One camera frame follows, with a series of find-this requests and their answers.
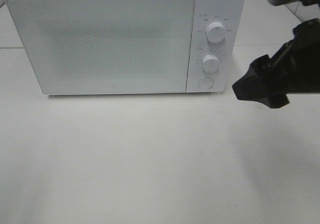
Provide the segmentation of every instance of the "microwave door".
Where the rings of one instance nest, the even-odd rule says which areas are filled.
[[[195,0],[8,0],[43,93],[185,92]]]

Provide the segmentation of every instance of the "white table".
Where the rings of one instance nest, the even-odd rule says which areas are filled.
[[[0,10],[1,224],[319,222],[320,96],[272,110],[231,88],[292,38],[285,7],[246,0],[223,93],[65,97]]]

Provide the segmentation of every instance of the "microwave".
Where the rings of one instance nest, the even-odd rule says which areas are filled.
[[[6,0],[46,95],[222,92],[244,0]]]

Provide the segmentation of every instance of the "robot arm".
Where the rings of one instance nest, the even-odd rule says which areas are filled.
[[[282,5],[297,0],[268,0]],[[300,0],[305,6],[320,0]],[[239,100],[255,101],[270,108],[289,103],[289,93],[320,93],[320,20],[305,21],[293,29],[294,39],[271,58],[253,61],[233,86]]]

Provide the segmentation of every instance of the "timer knob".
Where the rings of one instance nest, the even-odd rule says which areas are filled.
[[[226,27],[220,21],[209,24],[206,28],[206,38],[211,43],[219,43],[226,37]]]
[[[206,72],[206,73],[214,73],[219,69],[219,59],[216,55],[210,54],[210,55],[206,55],[203,59],[202,59],[202,69]]]

